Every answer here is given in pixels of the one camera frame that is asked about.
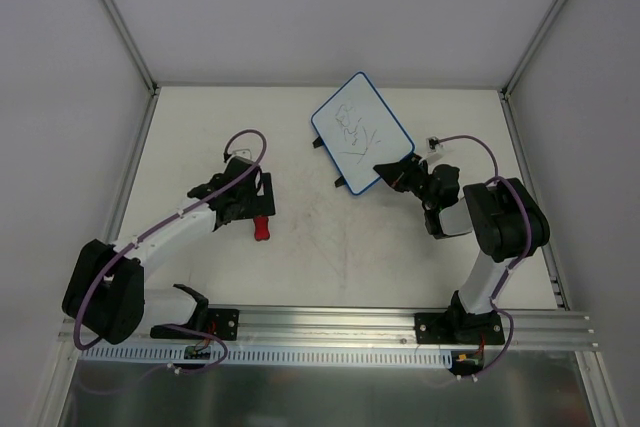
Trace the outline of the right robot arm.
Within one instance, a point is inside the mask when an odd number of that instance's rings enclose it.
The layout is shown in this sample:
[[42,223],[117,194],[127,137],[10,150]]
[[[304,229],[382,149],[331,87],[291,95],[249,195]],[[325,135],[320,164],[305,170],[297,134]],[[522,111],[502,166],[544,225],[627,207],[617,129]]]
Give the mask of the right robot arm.
[[495,301],[516,266],[547,245],[546,216],[517,178],[460,185],[460,169],[427,166],[413,155],[374,171],[394,191],[420,200],[427,232],[436,239],[472,233],[479,253],[463,286],[441,313],[414,315],[420,345],[498,346],[506,343]]

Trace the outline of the red whiteboard eraser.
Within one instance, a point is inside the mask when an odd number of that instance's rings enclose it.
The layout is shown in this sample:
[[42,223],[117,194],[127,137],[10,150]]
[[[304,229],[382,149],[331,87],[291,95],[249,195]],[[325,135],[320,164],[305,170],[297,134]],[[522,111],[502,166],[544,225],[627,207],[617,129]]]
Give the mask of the red whiteboard eraser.
[[253,218],[254,223],[254,239],[258,242],[268,241],[271,237],[269,230],[269,217],[256,216]]

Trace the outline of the blue framed whiteboard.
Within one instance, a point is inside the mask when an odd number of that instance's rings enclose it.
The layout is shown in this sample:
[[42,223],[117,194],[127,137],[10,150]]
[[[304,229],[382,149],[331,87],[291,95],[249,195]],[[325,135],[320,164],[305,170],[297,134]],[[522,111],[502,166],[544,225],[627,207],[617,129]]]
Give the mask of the blue framed whiteboard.
[[376,165],[398,162],[415,151],[409,133],[363,72],[332,94],[310,122],[317,144],[326,149],[354,196],[379,181]]

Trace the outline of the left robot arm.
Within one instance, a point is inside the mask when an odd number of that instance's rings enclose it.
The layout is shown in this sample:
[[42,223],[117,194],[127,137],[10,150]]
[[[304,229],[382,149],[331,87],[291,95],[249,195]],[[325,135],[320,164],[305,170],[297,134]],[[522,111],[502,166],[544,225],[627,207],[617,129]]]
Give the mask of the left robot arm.
[[117,345],[138,330],[160,339],[194,338],[211,331],[208,299],[192,287],[175,284],[151,289],[151,275],[195,241],[235,221],[250,220],[254,237],[270,237],[268,220],[276,213],[272,176],[242,157],[223,172],[189,190],[167,218],[130,238],[112,243],[94,239],[83,246],[62,301],[73,318],[73,341],[83,329],[98,341]]

